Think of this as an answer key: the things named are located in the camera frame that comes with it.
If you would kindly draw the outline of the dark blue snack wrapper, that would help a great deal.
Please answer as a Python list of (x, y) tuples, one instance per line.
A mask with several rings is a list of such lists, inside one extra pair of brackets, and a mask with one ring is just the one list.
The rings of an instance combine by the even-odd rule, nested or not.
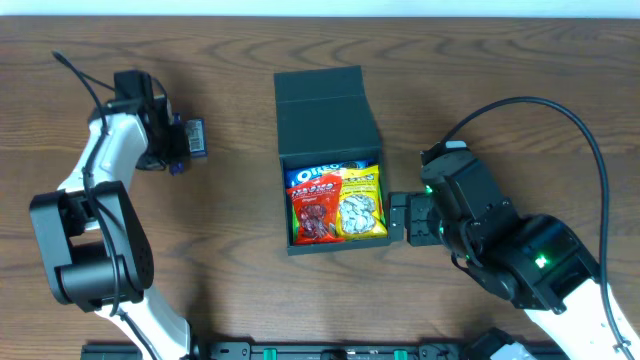
[(189, 155), (187, 137), (181, 115), (174, 113), (170, 124), (169, 172), (179, 175), (185, 170), (185, 158)]

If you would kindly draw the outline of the small blue barcode box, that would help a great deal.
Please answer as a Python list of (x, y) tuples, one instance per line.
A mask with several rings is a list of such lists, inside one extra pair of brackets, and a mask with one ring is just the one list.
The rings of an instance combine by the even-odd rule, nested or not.
[(193, 158), (208, 156), (206, 129), (203, 119), (191, 119), (186, 122), (185, 130)]

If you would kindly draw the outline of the yellow seed snack bag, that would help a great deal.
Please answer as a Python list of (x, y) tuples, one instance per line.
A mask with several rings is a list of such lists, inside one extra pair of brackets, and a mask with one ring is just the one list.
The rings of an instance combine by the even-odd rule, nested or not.
[(336, 230), (346, 241), (386, 237), (379, 166), (342, 169)]

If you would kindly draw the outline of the red snack bag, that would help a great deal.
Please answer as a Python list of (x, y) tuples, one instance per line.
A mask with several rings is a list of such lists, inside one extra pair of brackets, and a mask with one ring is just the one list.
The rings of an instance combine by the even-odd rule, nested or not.
[(342, 177), (332, 172), (287, 190), (298, 224), (296, 246), (345, 241), (337, 231), (341, 187)]

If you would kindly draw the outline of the blue Oreo cookie pack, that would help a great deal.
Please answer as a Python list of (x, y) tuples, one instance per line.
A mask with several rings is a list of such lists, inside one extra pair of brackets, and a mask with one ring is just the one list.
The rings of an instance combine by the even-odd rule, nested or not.
[(373, 164), (374, 162), (372, 159), (365, 159), (287, 170), (285, 172), (285, 186), (287, 188), (293, 188), (310, 180), (319, 178), (327, 173), (335, 172), (341, 169), (364, 169)]

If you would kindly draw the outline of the dark green box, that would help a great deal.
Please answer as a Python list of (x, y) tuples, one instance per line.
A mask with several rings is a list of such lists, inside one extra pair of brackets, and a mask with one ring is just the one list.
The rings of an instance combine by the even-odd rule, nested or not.
[(280, 174), (298, 168), (371, 160), (380, 170), (391, 226), (385, 155), (359, 66), (274, 75)]

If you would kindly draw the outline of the green Haribo worms bag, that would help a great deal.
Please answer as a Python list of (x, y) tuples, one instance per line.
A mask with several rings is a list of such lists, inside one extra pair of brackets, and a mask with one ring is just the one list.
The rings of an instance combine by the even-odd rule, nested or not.
[(291, 212), (291, 246), (295, 246), (298, 237), (299, 222), (295, 212), (295, 208), (293, 206), (293, 202), (290, 202), (289, 208)]

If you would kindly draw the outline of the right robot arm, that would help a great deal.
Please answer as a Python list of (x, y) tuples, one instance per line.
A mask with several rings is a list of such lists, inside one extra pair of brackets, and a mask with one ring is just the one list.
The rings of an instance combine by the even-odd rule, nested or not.
[(390, 196), (390, 233), (442, 245), (455, 267), (520, 309), (570, 359), (636, 359), (639, 337), (612, 296), (602, 265), (559, 219), (521, 216), (468, 150), (421, 169), (422, 193)]

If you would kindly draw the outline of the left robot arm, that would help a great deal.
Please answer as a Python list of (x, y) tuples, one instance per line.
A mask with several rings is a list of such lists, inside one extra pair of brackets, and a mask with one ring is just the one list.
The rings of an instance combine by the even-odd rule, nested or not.
[(136, 171), (180, 173), (190, 155), (184, 125), (150, 74), (114, 75), (70, 175), (33, 197), (29, 214), (54, 298), (116, 325), (145, 359), (194, 359), (189, 322), (154, 286), (150, 242), (129, 188)]

